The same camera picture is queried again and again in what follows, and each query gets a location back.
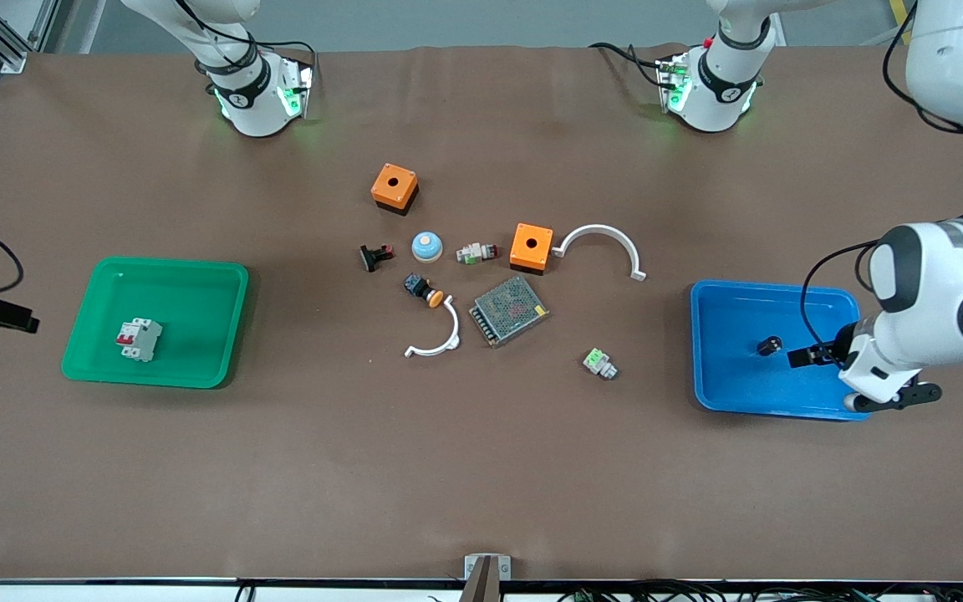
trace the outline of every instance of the black band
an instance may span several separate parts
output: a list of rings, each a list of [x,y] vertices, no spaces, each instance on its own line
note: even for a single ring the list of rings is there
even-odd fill
[[[244,85],[243,88],[237,88],[237,90],[230,90],[229,88],[222,88],[220,85],[214,85],[214,89],[218,91],[218,94],[233,107],[236,108],[252,108],[255,105],[255,99],[265,91],[267,85],[270,84],[270,64],[263,60],[262,71],[259,76],[255,78],[248,85]]]
[[[200,64],[199,61],[196,61],[196,64],[202,65],[203,71],[206,72],[206,75],[232,75],[238,71],[243,71],[244,69],[249,68],[249,66],[252,66],[256,58],[259,58],[259,46],[256,45],[255,38],[252,38],[252,35],[249,33],[247,35],[247,39],[249,41],[247,46],[247,54],[244,54],[243,57],[239,58],[235,64],[211,66],[209,64]]]
[[[719,39],[722,39],[723,44],[735,50],[754,50],[760,48],[760,45],[764,43],[764,39],[767,38],[769,31],[772,31],[772,17],[767,17],[764,19],[764,23],[760,23],[760,37],[753,39],[752,42],[738,42],[737,39],[727,37],[727,35],[723,33],[722,23],[720,23],[717,33],[719,34]]]
[[[752,85],[757,82],[757,77],[760,76],[760,72],[757,72],[757,75],[752,76],[752,79],[742,81],[740,84],[733,84],[731,81],[719,79],[715,73],[712,73],[711,69],[708,69],[707,58],[708,50],[701,54],[701,61],[696,65],[696,71],[701,74],[701,84],[704,84],[704,87],[710,89],[711,92],[716,95],[717,102],[723,104],[738,102],[742,95],[752,88]]]

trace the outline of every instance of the orange box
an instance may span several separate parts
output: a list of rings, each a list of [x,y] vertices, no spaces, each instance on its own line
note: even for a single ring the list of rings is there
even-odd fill
[[[535,274],[539,277],[545,275],[551,248],[552,230],[530,224],[519,224],[519,228],[515,229],[515,241],[512,241],[511,254],[508,255],[512,270]]]
[[[370,188],[370,195],[378,202],[378,207],[387,209],[398,216],[406,216],[411,203],[418,196],[418,176],[410,169],[386,163],[381,174]]]

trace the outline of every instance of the blue tray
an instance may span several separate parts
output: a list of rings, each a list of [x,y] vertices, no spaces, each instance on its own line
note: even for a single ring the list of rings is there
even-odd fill
[[[862,421],[868,414],[845,409],[851,393],[838,367],[791,369],[787,351],[814,343],[802,322],[802,287],[786,284],[700,281],[693,285],[693,385],[712,411]],[[819,335],[833,335],[860,319],[852,294],[809,289],[806,311]],[[776,335],[782,351],[762,357],[757,343]]]

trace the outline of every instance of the orange cube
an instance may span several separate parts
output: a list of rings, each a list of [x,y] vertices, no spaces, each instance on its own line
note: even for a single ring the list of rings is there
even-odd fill
[[[418,196],[418,176],[410,169],[386,163],[378,174],[370,195],[378,202],[378,207],[406,216],[411,203]]]
[[[527,274],[545,275],[548,254],[552,248],[552,230],[530,224],[519,224],[512,241],[512,270]]]

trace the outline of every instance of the brown table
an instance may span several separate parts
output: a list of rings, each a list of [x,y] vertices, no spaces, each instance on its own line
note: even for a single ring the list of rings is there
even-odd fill
[[[941,403],[864,424],[692,392],[695,281],[800,282],[963,210],[962,138],[890,95],[880,56],[776,51],[753,111],[703,135],[595,50],[330,54],[313,120],[268,140],[218,117],[191,57],[32,57],[0,84],[0,236],[28,270],[8,298],[43,321],[0,331],[0,576],[433,578],[500,551],[528,579],[963,579],[963,366],[930,370]],[[369,199],[386,161],[420,174],[408,217]],[[448,332],[409,271],[463,319],[512,275],[423,267],[414,233],[452,255],[519,221],[622,227],[649,279],[584,239],[530,277],[547,323],[493,351],[465,321],[459,350],[405,359]],[[364,273],[382,243],[404,255]],[[230,385],[61,375],[108,255],[248,266]],[[818,284],[854,289],[849,261]],[[593,346],[618,380],[578,365]]]

